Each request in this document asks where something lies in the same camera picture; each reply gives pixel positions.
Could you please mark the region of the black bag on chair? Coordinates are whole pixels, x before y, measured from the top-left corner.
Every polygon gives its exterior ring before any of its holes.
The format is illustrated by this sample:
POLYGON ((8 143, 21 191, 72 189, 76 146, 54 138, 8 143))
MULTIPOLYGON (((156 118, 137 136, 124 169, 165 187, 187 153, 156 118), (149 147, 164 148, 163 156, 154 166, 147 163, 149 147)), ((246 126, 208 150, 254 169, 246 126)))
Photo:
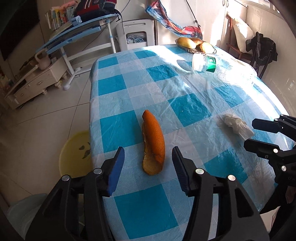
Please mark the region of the black bag on chair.
POLYGON ((252 51, 250 65, 255 69, 260 79, 262 79, 268 64, 278 60, 276 43, 259 32, 256 32, 252 39, 246 40, 246 50, 252 51))

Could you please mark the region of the yellow trash bin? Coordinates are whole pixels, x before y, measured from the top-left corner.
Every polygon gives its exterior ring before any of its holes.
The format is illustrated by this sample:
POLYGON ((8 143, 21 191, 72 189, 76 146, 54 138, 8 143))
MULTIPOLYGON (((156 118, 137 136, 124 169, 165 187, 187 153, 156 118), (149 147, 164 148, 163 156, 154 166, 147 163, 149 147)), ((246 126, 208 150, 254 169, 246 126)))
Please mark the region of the yellow trash bin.
POLYGON ((61 176, 72 178, 85 176, 92 170, 89 131, 78 132, 63 146, 59 156, 61 176))

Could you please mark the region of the wicker fruit basket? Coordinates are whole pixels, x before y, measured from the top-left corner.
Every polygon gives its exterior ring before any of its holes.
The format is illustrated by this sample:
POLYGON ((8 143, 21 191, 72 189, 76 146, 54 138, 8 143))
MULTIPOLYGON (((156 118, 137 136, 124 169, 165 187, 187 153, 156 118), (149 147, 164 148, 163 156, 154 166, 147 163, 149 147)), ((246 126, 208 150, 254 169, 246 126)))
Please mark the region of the wicker fruit basket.
POLYGON ((208 42, 199 38, 179 37, 175 40, 178 47, 189 53, 216 54, 217 50, 208 42))

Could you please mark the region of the clear plastic bottle green label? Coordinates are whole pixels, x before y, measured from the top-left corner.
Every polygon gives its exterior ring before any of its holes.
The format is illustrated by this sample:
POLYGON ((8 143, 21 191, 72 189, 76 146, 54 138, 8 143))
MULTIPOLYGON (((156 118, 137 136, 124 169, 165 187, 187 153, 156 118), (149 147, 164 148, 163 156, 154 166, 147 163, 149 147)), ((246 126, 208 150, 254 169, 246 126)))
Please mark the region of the clear plastic bottle green label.
POLYGON ((199 73, 211 73, 222 81, 252 80, 257 77, 255 70, 247 63, 219 56, 193 54, 192 69, 199 73))

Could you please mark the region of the yellow pear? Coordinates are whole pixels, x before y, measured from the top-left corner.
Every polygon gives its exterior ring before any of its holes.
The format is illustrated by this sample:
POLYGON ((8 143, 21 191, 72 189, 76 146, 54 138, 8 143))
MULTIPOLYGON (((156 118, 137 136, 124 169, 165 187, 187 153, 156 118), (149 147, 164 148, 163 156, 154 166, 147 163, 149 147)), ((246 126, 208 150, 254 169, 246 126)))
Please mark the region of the yellow pear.
POLYGON ((188 48, 188 49, 195 49, 196 48, 196 43, 187 37, 179 37, 177 39, 177 44, 184 47, 184 48, 188 48))
POLYGON ((202 44, 199 44, 198 46, 196 46, 196 49, 197 51, 205 54, 213 54, 215 52, 215 48, 207 42, 203 42, 202 44))

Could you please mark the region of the blue white checkered tablecloth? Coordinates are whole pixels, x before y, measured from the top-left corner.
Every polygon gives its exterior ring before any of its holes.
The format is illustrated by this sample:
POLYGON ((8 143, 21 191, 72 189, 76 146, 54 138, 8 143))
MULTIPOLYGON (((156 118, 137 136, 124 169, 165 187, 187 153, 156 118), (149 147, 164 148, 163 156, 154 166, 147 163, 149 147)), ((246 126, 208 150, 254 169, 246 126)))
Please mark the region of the blue white checkered tablecloth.
POLYGON ((176 45, 157 45, 107 55, 92 66, 93 165, 100 167, 118 147, 125 150, 116 191, 104 201, 116 240, 183 238, 194 199, 181 190, 171 159, 175 146, 211 175, 234 175, 258 210, 274 192, 268 162, 247 152, 215 120, 233 113, 251 125, 255 118, 274 120, 286 109, 258 77, 222 81, 194 71, 192 57, 176 45), (158 120, 166 145, 164 167, 154 176, 142 169, 146 109, 158 120))

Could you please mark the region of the black wall television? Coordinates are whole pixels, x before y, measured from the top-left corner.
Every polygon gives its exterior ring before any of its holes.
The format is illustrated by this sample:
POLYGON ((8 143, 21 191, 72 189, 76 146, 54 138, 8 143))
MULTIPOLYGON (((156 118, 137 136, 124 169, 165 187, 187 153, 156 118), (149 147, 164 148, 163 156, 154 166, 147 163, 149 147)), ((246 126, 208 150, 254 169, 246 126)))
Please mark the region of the black wall television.
POLYGON ((36 0, 1 0, 1 55, 4 60, 39 21, 36 0))

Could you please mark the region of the small white tissue ball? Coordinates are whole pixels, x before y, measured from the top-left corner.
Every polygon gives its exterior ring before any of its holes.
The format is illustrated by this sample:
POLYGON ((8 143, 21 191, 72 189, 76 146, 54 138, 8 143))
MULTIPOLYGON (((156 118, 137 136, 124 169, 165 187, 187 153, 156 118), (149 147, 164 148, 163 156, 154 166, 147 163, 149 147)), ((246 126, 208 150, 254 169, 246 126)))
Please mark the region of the small white tissue ball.
POLYGON ((233 135, 245 141, 255 135, 252 128, 241 119, 239 116, 233 113, 224 113, 216 117, 217 126, 224 128, 225 130, 233 133, 233 135))

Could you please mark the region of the curved orange peel piece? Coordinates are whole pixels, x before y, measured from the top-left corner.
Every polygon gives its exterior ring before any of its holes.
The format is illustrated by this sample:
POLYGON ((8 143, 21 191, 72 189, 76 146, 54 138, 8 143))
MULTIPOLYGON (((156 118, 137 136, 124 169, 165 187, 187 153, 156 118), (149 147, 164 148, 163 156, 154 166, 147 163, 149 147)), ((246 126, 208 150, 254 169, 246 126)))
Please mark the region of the curved orange peel piece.
POLYGON ((155 116, 145 110, 142 114, 142 134, 144 136, 144 158, 142 168, 148 175, 156 175, 163 169, 165 162, 165 140, 155 116))

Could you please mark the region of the brown pear middle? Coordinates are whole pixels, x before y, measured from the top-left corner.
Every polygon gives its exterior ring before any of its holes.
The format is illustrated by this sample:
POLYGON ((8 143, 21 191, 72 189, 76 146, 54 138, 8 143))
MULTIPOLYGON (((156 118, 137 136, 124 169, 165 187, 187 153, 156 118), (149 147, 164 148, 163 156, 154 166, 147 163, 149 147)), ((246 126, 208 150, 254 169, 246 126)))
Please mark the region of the brown pear middle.
POLYGON ((196 46, 198 46, 199 44, 202 44, 204 42, 200 38, 190 38, 190 39, 196 44, 196 46))

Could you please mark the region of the cream tv cabinet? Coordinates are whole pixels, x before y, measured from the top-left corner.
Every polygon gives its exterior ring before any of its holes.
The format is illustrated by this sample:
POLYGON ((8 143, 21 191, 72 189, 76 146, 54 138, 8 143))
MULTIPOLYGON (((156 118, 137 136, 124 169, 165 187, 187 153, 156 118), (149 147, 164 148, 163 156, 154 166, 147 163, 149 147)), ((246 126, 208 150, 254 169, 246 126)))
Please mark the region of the cream tv cabinet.
POLYGON ((62 57, 45 70, 35 66, 8 91, 4 100, 11 109, 16 109, 33 97, 45 93, 51 85, 60 88, 66 71, 67 65, 62 57))

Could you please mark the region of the yellow pear right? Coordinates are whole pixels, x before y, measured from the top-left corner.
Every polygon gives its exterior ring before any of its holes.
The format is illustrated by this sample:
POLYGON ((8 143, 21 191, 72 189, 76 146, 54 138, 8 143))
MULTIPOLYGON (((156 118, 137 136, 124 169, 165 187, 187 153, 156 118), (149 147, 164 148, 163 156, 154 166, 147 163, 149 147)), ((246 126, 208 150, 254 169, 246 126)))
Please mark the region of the yellow pear right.
POLYGON ((202 44, 199 44, 198 46, 196 46, 196 49, 197 51, 205 54, 213 54, 215 52, 215 48, 207 42, 203 42, 202 44))

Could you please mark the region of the blue children's study desk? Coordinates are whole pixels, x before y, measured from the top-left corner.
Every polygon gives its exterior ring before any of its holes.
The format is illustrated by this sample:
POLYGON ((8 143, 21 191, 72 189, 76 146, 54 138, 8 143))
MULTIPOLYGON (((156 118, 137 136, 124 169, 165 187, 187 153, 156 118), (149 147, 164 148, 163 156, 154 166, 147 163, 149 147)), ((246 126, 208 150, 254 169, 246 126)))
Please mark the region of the blue children's study desk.
POLYGON ((70 27, 68 30, 63 31, 62 33, 59 33, 52 39, 50 39, 48 42, 46 42, 43 46, 41 46, 39 49, 36 50, 36 53, 45 51, 48 55, 54 53, 55 51, 59 50, 65 63, 68 68, 68 72, 70 73, 70 78, 66 85, 63 87, 64 90, 68 90, 70 88, 70 85, 74 79, 74 77, 90 71, 90 69, 87 70, 81 70, 80 67, 74 69, 70 63, 71 60, 79 58, 81 56, 87 55, 92 52, 96 52, 98 50, 111 48, 113 53, 116 52, 115 44, 114 44, 114 38, 111 31, 111 22, 116 20, 120 21, 122 19, 122 16, 120 13, 114 13, 109 15, 100 16, 98 18, 94 18, 92 20, 86 21, 84 23, 80 23, 74 27, 70 27), (109 32, 109 42, 97 45, 95 47, 84 49, 81 52, 78 52, 72 56, 67 56, 66 51, 64 50, 64 47, 72 44, 74 42, 77 42, 84 37, 87 37, 89 35, 102 32, 104 30, 104 27, 108 29, 109 32))

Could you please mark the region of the colourful hanging bag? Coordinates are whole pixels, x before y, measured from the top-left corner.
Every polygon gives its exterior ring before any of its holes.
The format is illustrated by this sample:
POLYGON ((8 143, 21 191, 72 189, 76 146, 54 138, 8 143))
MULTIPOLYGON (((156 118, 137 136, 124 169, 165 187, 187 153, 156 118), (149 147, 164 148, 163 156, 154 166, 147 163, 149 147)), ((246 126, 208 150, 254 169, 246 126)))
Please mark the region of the colourful hanging bag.
POLYGON ((177 3, 179 8, 175 11, 178 16, 169 15, 162 1, 152 1, 145 12, 160 23, 165 29, 179 37, 199 38, 203 40, 201 25, 199 24, 189 1, 185 1, 187 10, 182 9, 181 2, 177 3))

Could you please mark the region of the pink kettlebell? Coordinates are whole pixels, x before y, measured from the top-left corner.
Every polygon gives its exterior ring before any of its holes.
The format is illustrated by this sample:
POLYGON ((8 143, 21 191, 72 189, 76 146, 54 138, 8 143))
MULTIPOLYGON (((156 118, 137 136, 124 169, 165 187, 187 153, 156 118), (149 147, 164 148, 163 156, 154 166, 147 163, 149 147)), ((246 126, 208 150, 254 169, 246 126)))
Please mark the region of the pink kettlebell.
POLYGON ((40 70, 45 70, 51 65, 51 60, 45 50, 40 50, 35 54, 35 59, 40 70))

